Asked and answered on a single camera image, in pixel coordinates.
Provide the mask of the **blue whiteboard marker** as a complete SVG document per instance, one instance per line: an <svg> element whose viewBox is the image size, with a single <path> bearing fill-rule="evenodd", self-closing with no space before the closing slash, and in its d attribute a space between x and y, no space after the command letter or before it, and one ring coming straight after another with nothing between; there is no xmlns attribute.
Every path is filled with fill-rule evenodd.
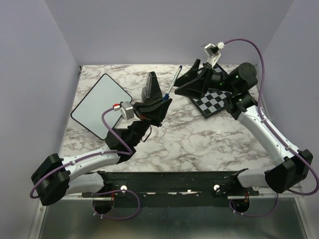
<svg viewBox="0 0 319 239"><path fill-rule="evenodd" d="M178 67L178 69L177 69L177 71L176 71L176 73L175 73L175 75L174 75L174 77L172 79L172 82L171 82L171 84L170 84L170 86L168 88L168 90L164 94L164 97L162 99L163 101L166 101L169 98L169 94L170 94L170 92L171 92L171 90L172 90L177 78L179 77L181 70L182 70L182 65L179 65L179 67Z"/></svg>

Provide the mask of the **whiteboard with black frame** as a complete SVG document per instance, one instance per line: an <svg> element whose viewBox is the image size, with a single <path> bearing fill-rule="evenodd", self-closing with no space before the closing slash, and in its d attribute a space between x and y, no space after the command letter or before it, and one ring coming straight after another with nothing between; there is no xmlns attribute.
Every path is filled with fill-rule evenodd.
<svg viewBox="0 0 319 239"><path fill-rule="evenodd" d="M101 140L108 129L102 113L116 103L131 102L132 96L108 74L103 74L71 112L71 118Z"/></svg>

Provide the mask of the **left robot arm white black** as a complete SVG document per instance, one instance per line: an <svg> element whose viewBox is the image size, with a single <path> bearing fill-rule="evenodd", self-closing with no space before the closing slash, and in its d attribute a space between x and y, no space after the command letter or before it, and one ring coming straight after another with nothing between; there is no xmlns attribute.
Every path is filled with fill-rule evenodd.
<svg viewBox="0 0 319 239"><path fill-rule="evenodd" d="M129 160L148 128L161 126L171 102L170 98L162 98L129 105L129 110L139 117L139 121L132 122L125 129L112 128L102 121L108 135L106 146L98 150L70 158L60 158L56 153L48 156L31 177L30 197L39 198L44 206L54 204L66 195L72 180L92 170Z"/></svg>

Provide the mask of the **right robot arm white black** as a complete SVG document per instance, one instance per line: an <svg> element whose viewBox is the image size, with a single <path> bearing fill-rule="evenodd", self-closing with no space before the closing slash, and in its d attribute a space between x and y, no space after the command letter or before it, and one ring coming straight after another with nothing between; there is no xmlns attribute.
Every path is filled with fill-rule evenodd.
<svg viewBox="0 0 319 239"><path fill-rule="evenodd" d="M257 84L254 65L244 62L230 74L216 72L212 65L200 60L177 78L175 94L201 99L208 90L224 91L229 95L223 100L226 111L244 125L268 153L274 167L259 170L244 169L229 183L230 191L241 195L249 187L269 187L283 193L307 177L312 153L301 151L273 126L263 113L258 112L257 101L249 90Z"/></svg>

